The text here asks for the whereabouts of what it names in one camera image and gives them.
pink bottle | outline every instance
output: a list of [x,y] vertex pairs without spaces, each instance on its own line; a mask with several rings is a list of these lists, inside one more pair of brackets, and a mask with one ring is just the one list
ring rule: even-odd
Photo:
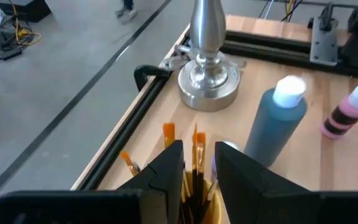
[[327,138],[339,139],[358,122],[358,86],[344,98],[320,127]]

metal bracket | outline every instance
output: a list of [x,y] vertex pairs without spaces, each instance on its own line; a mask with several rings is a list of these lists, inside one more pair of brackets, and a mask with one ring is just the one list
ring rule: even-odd
[[330,29],[321,29],[323,22],[323,16],[316,16],[313,19],[310,61],[335,66],[338,63],[337,20],[330,20]]

blue liquid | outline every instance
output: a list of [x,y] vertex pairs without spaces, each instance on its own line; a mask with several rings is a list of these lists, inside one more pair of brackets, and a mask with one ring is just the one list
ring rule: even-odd
[[271,166],[306,114],[304,98],[294,108],[281,108],[273,101],[274,88],[260,100],[244,153],[264,166]]

gray concrete floor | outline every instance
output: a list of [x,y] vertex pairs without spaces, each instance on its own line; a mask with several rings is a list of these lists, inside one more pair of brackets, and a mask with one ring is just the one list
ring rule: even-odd
[[[34,24],[42,41],[0,63],[0,175],[164,0],[135,0],[129,24],[114,17],[112,0],[47,0],[53,15]],[[0,189],[69,189],[137,94],[136,66],[158,65],[188,25],[194,0],[172,0],[108,69],[26,163]],[[356,4],[358,1],[340,1]],[[222,0],[226,14],[258,17],[264,2]],[[301,5],[292,22],[307,23],[321,6]],[[346,28],[351,9],[335,9]],[[285,15],[274,3],[268,19]]]

blue bottle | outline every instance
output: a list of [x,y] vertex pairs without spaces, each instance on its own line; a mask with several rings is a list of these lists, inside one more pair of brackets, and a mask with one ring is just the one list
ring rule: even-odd
[[289,75],[267,90],[248,137],[244,153],[264,166],[271,166],[306,114],[303,98],[306,83]]

